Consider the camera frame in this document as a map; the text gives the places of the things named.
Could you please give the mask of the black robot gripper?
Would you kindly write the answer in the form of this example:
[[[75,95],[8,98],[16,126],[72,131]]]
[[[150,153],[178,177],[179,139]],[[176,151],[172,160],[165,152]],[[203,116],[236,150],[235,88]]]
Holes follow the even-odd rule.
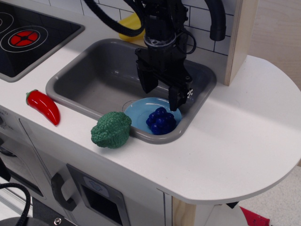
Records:
[[[169,45],[148,45],[137,48],[137,73],[145,93],[150,93],[158,82],[168,86],[168,100],[171,111],[185,104],[192,78],[184,68],[188,35],[178,35]]]

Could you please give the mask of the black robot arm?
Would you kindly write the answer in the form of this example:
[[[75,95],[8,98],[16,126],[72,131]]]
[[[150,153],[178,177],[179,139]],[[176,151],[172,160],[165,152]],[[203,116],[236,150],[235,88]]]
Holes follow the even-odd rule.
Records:
[[[137,29],[127,28],[111,19],[93,0],[86,5],[114,31],[134,37],[145,31],[146,48],[137,48],[136,67],[145,93],[151,92],[161,81],[168,89],[171,111],[186,103],[192,77],[184,67],[187,39],[190,33],[183,27],[187,9],[179,0],[127,0],[140,19]]]

